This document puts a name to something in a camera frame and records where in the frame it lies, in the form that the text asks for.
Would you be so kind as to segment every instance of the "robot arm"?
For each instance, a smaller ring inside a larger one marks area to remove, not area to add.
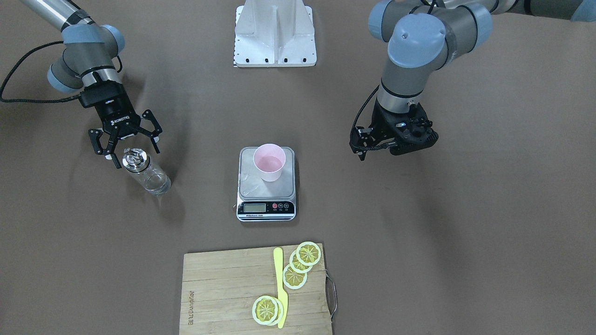
[[[21,0],[35,13],[58,29],[66,48],[50,66],[48,81],[57,90],[74,93],[83,88],[79,101],[84,108],[95,107],[101,129],[90,129],[95,154],[112,160],[121,168],[114,150],[119,140],[142,133],[150,138],[155,151],[162,129],[150,110],[142,114],[149,120],[152,132],[141,128],[141,117],[135,113],[112,59],[125,46],[124,37],[114,27],[98,26],[83,9],[70,0]],[[100,137],[110,138],[103,148]]]
[[[350,132],[350,147],[360,160],[369,150],[388,148],[400,155],[436,143],[439,136],[420,104],[430,74],[484,43],[492,31],[491,14],[506,12],[594,21],[596,0],[384,0],[372,9],[369,29],[389,43],[388,60],[371,124]]]

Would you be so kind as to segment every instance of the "blue cap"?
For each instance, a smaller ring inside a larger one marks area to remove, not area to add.
[[[72,87],[68,87],[65,84],[63,84],[62,82],[60,82],[60,80],[58,80],[58,78],[56,78],[56,76],[54,76],[54,74],[52,73],[52,67],[49,67],[48,70],[48,81],[49,84],[52,85],[53,88],[57,89],[58,91],[62,92],[62,93],[75,93],[78,91],[78,89],[76,88],[72,88]]]
[[[392,1],[393,0],[383,0],[377,3],[372,8],[371,14],[368,16],[368,30],[374,38],[380,39],[381,41],[383,41],[383,34],[381,31],[383,27],[383,15],[385,14],[385,9],[387,9],[387,6]]]
[[[97,27],[88,24],[75,24],[62,30],[64,44],[103,43]]]
[[[104,24],[102,27],[109,30],[110,33],[112,34],[112,36],[114,36],[114,39],[116,40],[116,44],[118,45],[118,53],[121,53],[122,50],[124,50],[124,45],[125,45],[124,35],[122,35],[122,33],[116,27],[113,27],[109,24]]]
[[[583,0],[575,10],[571,21],[594,22],[596,21],[596,0]]]
[[[414,68],[432,62],[445,46],[445,25],[428,14],[408,14],[395,25],[389,40],[389,59],[401,67]]]
[[[474,15],[474,20],[476,21],[476,44],[474,45],[474,48],[472,48],[472,50],[474,50],[479,45],[486,42],[492,33],[491,12],[489,12],[486,7],[476,2],[465,4],[463,7],[466,7],[468,10],[470,10],[472,15]]]

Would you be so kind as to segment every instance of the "yellow knife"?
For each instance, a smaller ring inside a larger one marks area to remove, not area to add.
[[[277,247],[273,249],[273,261],[275,264],[275,278],[277,279],[277,299],[281,301],[281,305],[284,307],[284,315],[277,324],[277,328],[282,329],[284,327],[285,317],[288,315],[288,293],[285,292],[284,283],[281,280],[284,272],[284,251],[282,248]]]

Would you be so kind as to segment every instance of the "cutting board handle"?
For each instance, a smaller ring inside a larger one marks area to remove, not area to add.
[[[331,279],[331,276],[329,276],[329,271],[327,269],[325,269],[325,276],[327,277],[325,280],[325,282],[327,283],[326,288],[331,288],[331,293],[333,297],[333,309],[329,309],[329,313],[331,314],[331,322],[333,322],[333,317],[337,312],[337,289],[335,287],[335,282],[333,281],[333,279]],[[325,292],[327,294],[327,306],[329,306],[329,290],[325,290]]]

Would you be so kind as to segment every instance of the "digital scale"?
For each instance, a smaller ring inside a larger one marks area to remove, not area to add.
[[[281,147],[285,152],[285,165],[278,180],[261,179],[254,165],[257,147],[240,151],[238,165],[238,199],[236,217],[240,221],[288,221],[296,216],[296,175],[294,151]]]

